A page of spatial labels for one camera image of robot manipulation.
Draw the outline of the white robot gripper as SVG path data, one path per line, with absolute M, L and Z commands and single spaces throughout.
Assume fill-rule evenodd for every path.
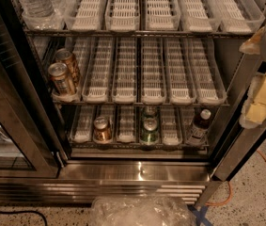
M 248 55 L 261 54 L 266 62 L 266 25 L 260 28 L 250 39 L 243 42 L 239 51 Z M 247 99 L 243 103 L 239 124 L 245 129 L 256 128 L 266 120 L 266 73 L 253 77 Z

